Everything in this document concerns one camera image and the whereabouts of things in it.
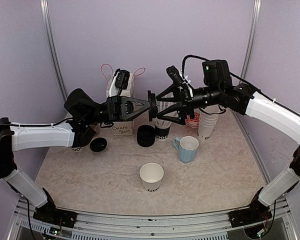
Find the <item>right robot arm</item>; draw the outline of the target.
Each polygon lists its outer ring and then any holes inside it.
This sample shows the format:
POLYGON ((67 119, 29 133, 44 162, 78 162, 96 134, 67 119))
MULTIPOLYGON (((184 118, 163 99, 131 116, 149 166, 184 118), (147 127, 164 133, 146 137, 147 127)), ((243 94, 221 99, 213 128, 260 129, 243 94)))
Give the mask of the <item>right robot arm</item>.
POLYGON ((200 88, 193 88, 189 84, 183 70, 178 70, 175 66, 166 69, 172 85, 156 99, 172 102, 173 105, 157 113, 158 119, 185 125, 187 117, 194 117, 195 109, 217 105, 262 121, 298 144, 290 165, 260 189, 250 202, 245 216, 250 222, 256 222, 270 205, 300 181, 300 114, 266 96, 244 79, 234 86, 234 73, 230 72, 226 60, 203 59, 202 69, 205 87, 200 88))

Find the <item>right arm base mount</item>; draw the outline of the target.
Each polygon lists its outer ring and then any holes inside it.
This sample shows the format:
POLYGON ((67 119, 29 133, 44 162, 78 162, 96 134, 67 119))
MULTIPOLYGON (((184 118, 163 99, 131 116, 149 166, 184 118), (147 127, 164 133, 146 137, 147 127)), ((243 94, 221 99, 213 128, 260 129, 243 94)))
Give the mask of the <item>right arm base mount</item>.
POLYGON ((228 213, 229 221, 232 228, 249 225, 271 219, 272 213, 269 206, 263 205, 259 202, 259 194, 263 187, 261 187, 252 198, 250 204, 243 209, 236 209, 228 213))

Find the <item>black coffee cup lid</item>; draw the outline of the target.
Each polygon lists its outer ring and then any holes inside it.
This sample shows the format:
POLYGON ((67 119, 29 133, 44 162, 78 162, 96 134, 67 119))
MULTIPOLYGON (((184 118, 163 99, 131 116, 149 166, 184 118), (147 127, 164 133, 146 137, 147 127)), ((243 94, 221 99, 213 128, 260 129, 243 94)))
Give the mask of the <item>black coffee cup lid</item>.
POLYGON ((153 119, 157 117, 158 114, 158 105, 156 100, 156 95, 152 93, 150 90, 147 91, 148 102, 150 104, 150 108, 148 109, 148 119, 151 122, 153 119))

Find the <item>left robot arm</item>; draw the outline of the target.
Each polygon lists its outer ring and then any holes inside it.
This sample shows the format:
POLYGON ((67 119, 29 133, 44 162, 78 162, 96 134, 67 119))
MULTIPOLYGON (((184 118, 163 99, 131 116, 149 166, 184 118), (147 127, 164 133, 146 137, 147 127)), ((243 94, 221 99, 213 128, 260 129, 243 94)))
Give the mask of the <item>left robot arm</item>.
POLYGON ((151 108, 147 100, 126 96, 108 97, 106 102, 93 101, 81 88, 73 90, 64 108, 71 115, 57 123, 21 124, 0 119, 0 179, 24 195, 53 223, 60 218, 49 193, 40 188, 14 161, 14 152, 49 147, 80 148, 95 135, 92 125, 102 128, 114 122, 130 122, 151 108))

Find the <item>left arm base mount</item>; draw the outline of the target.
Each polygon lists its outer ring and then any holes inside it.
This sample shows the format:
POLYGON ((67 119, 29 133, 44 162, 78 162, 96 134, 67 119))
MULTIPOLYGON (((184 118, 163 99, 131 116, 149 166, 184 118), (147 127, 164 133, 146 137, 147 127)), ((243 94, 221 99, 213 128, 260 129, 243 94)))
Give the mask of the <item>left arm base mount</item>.
POLYGON ((44 188, 43 191, 47 196, 47 203, 35 208, 33 218, 59 227, 73 229, 78 214, 74 211, 57 208, 48 191, 44 188))

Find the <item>white paper cup GOOD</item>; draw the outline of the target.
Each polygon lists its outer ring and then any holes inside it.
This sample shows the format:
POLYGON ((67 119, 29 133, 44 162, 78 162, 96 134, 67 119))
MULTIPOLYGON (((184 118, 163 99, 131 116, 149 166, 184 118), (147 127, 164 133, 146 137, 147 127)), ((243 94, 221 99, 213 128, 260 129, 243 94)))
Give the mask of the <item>white paper cup GOOD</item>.
POLYGON ((144 164, 139 170, 139 177, 147 192, 156 192, 164 177, 164 169, 161 165, 149 162, 144 164))

